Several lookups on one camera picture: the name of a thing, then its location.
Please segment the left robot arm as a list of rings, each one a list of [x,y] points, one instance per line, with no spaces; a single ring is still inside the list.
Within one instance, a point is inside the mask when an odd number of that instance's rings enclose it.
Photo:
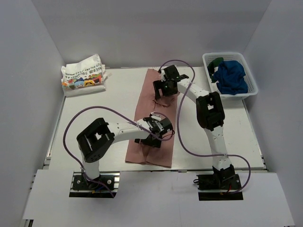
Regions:
[[[99,186],[99,160],[106,154],[112,144],[132,140],[135,144],[148,148],[160,148],[168,140],[164,136],[173,131],[168,118],[150,114],[136,122],[107,123],[104,118],[97,118],[78,136],[81,151],[84,183],[94,189]]]

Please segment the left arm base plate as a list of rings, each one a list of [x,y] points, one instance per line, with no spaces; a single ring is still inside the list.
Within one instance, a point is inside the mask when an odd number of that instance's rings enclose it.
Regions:
[[[114,198],[118,191],[120,180],[119,173],[101,173],[95,181],[102,182],[105,186],[99,183],[88,181],[82,173],[73,173],[69,197],[71,198]]]

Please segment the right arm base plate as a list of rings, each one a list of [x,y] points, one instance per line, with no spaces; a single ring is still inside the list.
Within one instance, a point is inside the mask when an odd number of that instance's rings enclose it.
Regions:
[[[220,185],[213,175],[197,175],[193,180],[197,186],[199,201],[241,201],[242,192],[233,193],[241,188],[239,175]]]

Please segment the white and green t shirt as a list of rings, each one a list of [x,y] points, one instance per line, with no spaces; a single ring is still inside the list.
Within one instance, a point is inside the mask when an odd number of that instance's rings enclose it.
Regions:
[[[209,63],[209,65],[207,66],[209,77],[210,77],[212,83],[216,82],[216,80],[214,79],[214,74],[218,71],[218,67],[222,61],[224,61],[224,58],[218,57],[218,58],[214,59],[213,61],[211,61]]]

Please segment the blue t shirt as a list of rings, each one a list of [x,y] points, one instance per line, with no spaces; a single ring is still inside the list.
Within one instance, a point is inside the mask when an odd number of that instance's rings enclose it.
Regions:
[[[214,83],[221,94],[236,95],[247,93],[248,85],[244,80],[245,71],[238,61],[222,61],[214,74]]]

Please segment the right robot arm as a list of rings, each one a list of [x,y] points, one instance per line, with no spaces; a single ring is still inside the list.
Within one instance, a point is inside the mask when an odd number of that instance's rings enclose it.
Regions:
[[[196,118],[204,129],[213,158],[214,184],[218,188],[226,188],[235,175],[235,170],[228,157],[224,136],[223,123],[225,113],[218,92],[209,92],[195,85],[189,76],[179,74],[176,66],[167,66],[158,70],[160,79],[153,82],[155,98],[169,97],[182,93],[196,104]]]

